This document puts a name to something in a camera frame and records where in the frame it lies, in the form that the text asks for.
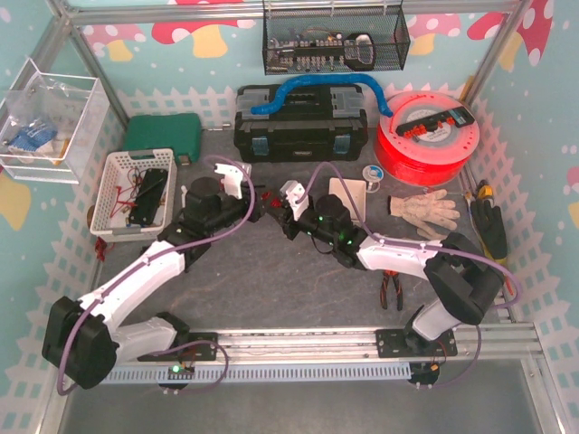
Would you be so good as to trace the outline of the red spring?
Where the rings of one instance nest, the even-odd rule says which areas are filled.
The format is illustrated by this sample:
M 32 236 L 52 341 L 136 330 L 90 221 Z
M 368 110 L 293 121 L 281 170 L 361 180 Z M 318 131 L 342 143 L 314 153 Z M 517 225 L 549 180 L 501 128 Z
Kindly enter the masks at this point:
M 263 193 L 261 195 L 261 201 L 265 207 L 269 208 L 280 208 L 282 206 L 280 196 L 273 191 Z

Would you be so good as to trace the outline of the white peg fixture base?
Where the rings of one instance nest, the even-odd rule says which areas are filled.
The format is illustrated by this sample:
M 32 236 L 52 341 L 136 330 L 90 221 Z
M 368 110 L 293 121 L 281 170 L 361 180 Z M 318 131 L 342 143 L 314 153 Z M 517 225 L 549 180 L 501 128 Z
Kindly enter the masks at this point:
M 181 185 L 181 208 L 186 207 L 186 195 L 188 190 L 185 185 Z

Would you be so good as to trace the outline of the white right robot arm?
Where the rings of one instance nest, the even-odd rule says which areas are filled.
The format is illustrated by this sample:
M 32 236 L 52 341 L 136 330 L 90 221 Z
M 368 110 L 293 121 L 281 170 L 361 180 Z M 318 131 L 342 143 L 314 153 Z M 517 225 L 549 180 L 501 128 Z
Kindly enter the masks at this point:
M 349 269 L 392 271 L 424 279 L 437 299 L 420 307 L 406 324 L 406 346 L 418 353 L 454 326 L 480 324 L 502 288 L 500 270 L 484 262 L 474 244 L 453 232 L 442 241 L 410 241 L 367 234 L 353 224 L 334 194 L 314 204 L 292 204 L 274 194 L 266 212 L 294 240 L 304 233 L 329 246 L 327 254 Z

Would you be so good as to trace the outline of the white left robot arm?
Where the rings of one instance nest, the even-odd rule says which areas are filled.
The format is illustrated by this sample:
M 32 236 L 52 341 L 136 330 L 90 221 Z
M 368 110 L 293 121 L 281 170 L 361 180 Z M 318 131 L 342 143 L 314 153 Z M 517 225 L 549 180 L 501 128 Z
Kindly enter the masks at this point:
M 185 345 L 187 325 L 168 313 L 135 325 L 123 322 L 157 289 L 187 272 L 214 242 L 260 219 L 258 185 L 243 179 L 237 194 L 221 186 L 212 177 L 194 180 L 182 209 L 140 257 L 90 293 L 52 304 L 42 356 L 58 370 L 61 396 L 77 386 L 98 385 L 117 363 L 170 354 Z

